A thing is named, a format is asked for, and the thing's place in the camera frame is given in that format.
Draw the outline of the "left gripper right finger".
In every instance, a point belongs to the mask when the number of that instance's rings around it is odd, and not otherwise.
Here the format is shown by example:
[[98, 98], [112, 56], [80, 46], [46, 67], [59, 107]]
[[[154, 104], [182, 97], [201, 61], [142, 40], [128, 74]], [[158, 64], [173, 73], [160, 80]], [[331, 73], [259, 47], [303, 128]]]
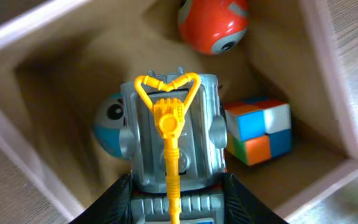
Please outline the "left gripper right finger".
[[232, 173], [222, 175], [224, 224], [288, 224]]

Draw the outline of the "orange grey toy truck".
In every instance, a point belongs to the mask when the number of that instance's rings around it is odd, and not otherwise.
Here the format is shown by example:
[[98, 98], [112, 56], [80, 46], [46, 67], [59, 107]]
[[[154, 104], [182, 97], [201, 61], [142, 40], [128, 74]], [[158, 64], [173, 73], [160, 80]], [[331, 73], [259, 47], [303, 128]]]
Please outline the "orange grey toy truck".
[[222, 223], [227, 127], [212, 74], [149, 72], [121, 85], [134, 223]]

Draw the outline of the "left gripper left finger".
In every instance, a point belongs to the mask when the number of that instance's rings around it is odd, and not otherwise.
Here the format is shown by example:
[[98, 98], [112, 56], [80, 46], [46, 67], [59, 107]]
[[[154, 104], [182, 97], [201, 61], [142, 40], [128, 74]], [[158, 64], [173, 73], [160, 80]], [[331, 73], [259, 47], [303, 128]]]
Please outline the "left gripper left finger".
[[124, 174], [70, 224], [131, 224], [132, 175]]

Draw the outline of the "blue eye ball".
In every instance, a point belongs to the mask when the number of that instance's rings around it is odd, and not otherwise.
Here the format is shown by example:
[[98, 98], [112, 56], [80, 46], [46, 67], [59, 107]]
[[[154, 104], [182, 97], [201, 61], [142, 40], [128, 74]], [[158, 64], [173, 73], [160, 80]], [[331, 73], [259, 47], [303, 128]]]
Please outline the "blue eye ball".
[[125, 125], [124, 102], [120, 93], [105, 99], [97, 110], [93, 131], [101, 147], [111, 156], [129, 160], [121, 151], [119, 134]]

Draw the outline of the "red eye ball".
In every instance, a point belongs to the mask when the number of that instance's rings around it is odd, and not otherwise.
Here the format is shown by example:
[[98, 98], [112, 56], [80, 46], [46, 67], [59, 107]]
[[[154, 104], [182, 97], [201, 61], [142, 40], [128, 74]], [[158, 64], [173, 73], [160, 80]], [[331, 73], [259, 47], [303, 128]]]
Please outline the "red eye ball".
[[214, 55], [235, 47], [247, 32], [246, 0], [182, 0], [178, 28], [196, 51]]

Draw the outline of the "colourful puzzle cube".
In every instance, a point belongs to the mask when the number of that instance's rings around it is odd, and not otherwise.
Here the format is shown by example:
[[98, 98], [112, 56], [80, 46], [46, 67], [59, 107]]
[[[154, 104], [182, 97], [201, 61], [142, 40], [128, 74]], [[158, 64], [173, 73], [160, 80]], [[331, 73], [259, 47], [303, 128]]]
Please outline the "colourful puzzle cube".
[[248, 166], [292, 150], [291, 110], [287, 102], [267, 97], [223, 106], [227, 122], [226, 150]]

